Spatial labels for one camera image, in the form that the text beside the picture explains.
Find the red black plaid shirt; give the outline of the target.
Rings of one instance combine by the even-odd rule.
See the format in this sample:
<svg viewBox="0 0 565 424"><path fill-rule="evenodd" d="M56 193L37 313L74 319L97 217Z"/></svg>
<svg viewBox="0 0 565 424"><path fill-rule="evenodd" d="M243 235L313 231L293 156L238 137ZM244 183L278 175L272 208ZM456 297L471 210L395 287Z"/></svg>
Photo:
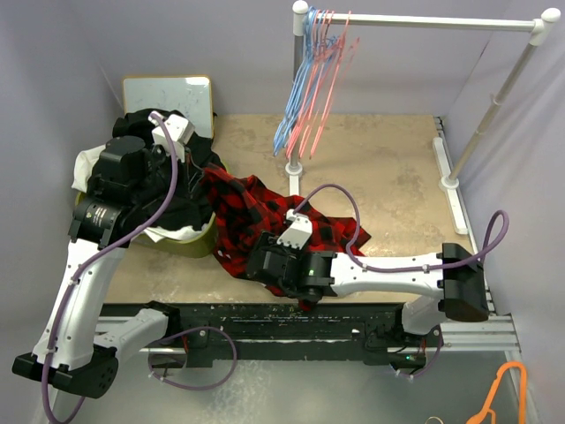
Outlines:
<svg viewBox="0 0 565 424"><path fill-rule="evenodd" d="M269 190L254 175L235 178L218 165L204 169L200 187L215 212L218 237L214 256L231 276L240 279L247 278L245 265L260 234L282 234L286 212L303 200ZM354 218L325 216L309 203L300 212L313 221L309 250L345 251L357 225Z"/></svg>

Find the single pink hanger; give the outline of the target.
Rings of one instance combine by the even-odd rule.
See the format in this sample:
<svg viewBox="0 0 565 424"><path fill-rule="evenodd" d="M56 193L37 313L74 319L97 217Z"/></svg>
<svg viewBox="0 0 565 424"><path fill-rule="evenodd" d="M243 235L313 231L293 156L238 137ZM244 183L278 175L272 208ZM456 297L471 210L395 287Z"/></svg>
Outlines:
<svg viewBox="0 0 565 424"><path fill-rule="evenodd" d="M350 68L359 43L359 38L353 40L351 44L347 42L351 12L346 15L343 30L336 37L328 38L328 30L332 24L337 23L337 15L329 10L318 11L317 18L320 18L321 22L313 26L314 61L305 94L305 110L302 118L305 119L306 127L300 144L302 155L306 142L311 138L311 132L317 124L309 158L314 156L334 103L335 92Z"/></svg>

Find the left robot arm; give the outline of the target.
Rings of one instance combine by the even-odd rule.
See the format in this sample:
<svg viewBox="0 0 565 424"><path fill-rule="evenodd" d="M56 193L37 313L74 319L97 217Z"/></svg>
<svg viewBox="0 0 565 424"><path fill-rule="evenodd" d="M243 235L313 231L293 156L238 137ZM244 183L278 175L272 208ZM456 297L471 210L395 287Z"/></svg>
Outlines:
<svg viewBox="0 0 565 424"><path fill-rule="evenodd" d="M126 249L169 206L183 155L174 140L148 147L141 138L124 136L106 144L97 162L102 170L73 210L56 303L33 350L15 358L15 375L43 389L100 398L119 366L141 348L178 342L180 311L156 301L105 334L95 330Z"/></svg>

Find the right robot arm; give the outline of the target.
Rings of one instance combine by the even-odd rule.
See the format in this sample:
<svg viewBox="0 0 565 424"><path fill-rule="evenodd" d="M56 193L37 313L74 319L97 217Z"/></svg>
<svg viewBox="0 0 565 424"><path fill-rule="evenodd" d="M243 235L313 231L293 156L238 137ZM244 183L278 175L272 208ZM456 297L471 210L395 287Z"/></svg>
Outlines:
<svg viewBox="0 0 565 424"><path fill-rule="evenodd" d="M358 292L414 294L416 299L402 305L392 326L401 345L414 345L448 320L485 322L490 314L484 267L457 243L443 244L438 253L362 258L307 251L264 233L251 251L245 274L306 306Z"/></svg>

